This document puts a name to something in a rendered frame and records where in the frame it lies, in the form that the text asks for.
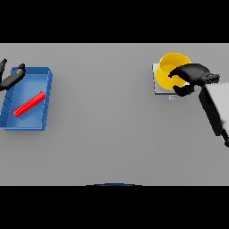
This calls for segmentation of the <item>flat pale square scale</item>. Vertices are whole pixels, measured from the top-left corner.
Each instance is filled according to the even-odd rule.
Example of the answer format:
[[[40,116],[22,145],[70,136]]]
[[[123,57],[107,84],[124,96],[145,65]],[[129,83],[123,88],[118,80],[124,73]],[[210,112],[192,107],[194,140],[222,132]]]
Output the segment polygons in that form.
[[[152,64],[152,79],[153,79],[153,86],[154,92],[158,96],[168,96],[170,100],[176,99],[176,93],[174,91],[163,89],[156,80],[156,72],[157,72],[158,64]]]

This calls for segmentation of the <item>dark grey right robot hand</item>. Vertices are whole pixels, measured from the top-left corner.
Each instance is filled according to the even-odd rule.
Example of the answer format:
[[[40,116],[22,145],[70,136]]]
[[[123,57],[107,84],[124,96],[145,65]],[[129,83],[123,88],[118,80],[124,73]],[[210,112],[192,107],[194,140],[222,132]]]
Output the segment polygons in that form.
[[[210,70],[202,64],[185,64],[175,67],[168,74],[169,78],[178,75],[181,79],[188,82],[188,85],[174,85],[173,89],[179,97],[185,97],[195,91],[196,86],[204,87],[207,84],[218,83],[220,76],[211,73]]]

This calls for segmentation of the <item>red beaker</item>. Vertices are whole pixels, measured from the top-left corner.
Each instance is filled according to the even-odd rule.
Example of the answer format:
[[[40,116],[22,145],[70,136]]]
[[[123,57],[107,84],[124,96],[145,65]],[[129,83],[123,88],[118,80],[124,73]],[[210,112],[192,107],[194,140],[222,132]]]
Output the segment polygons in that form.
[[[36,106],[38,103],[45,99],[46,95],[43,91],[40,91],[37,95],[30,98],[28,101],[13,110],[13,115],[19,117],[25,112],[29,111],[32,107]]]

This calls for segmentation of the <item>blue tray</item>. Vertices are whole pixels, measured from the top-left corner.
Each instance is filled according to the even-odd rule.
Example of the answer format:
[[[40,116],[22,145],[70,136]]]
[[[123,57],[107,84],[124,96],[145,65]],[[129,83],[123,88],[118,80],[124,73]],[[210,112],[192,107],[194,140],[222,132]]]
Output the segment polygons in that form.
[[[24,78],[4,93],[0,109],[0,129],[6,131],[44,131],[53,74],[49,67],[26,67]],[[45,98],[16,117],[13,111],[43,91]]]

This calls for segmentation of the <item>thin dark arc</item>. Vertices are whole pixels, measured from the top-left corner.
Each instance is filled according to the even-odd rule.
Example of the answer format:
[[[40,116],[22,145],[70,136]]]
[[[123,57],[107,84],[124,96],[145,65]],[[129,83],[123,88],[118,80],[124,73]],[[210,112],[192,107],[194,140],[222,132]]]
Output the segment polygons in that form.
[[[134,183],[95,183],[95,184],[87,184],[86,186],[106,186],[106,187],[134,187],[134,186],[142,186],[141,184],[134,184]]]

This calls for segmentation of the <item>yellow bowl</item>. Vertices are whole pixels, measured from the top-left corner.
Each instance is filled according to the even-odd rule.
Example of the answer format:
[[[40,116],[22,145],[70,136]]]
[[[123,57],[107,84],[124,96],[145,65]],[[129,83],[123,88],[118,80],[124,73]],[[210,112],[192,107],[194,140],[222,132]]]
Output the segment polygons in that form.
[[[156,70],[156,82],[162,89],[173,91],[173,86],[179,86],[180,88],[185,85],[185,80],[180,78],[178,75],[169,77],[169,73],[181,65],[190,64],[191,60],[188,56],[170,52],[163,55],[159,61]]]

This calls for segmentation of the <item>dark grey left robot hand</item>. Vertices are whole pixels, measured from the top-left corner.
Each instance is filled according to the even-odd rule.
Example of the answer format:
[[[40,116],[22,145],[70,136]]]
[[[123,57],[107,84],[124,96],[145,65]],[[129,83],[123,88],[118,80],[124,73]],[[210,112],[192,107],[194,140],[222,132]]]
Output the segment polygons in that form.
[[[25,64],[20,64],[15,72],[11,73],[7,78],[3,79],[6,63],[6,58],[0,62],[0,91],[9,90],[12,88],[16,83],[24,78],[26,73]]]

